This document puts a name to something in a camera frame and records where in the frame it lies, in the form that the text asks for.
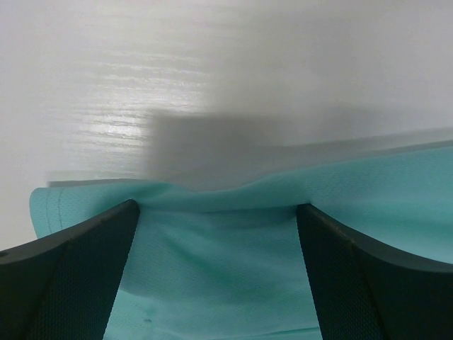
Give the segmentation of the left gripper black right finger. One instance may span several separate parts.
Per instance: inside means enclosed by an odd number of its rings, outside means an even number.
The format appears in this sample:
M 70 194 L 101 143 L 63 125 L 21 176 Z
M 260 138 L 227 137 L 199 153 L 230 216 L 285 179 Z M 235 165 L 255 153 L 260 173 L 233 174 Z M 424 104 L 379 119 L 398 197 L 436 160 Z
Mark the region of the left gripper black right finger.
M 452 265 L 389 246 L 310 204 L 297 229 L 323 339 L 451 339 Z

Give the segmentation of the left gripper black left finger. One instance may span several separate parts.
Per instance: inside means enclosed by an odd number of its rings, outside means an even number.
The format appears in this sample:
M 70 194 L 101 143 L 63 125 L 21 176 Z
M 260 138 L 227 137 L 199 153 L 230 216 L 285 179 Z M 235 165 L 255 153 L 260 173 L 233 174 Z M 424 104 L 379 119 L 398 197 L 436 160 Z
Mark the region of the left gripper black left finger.
M 134 239 L 128 200 L 1 252 L 2 339 L 102 339 Z

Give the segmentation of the teal t shirt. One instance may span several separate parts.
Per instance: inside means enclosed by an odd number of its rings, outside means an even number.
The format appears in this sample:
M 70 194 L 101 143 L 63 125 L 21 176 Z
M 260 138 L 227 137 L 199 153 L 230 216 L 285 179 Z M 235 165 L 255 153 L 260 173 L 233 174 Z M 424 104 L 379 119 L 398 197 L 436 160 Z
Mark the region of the teal t shirt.
M 37 236 L 126 200 L 137 232 L 106 339 L 319 339 L 297 235 L 311 203 L 404 251 L 452 260 L 452 148 L 275 174 L 221 191 L 118 181 L 39 188 Z

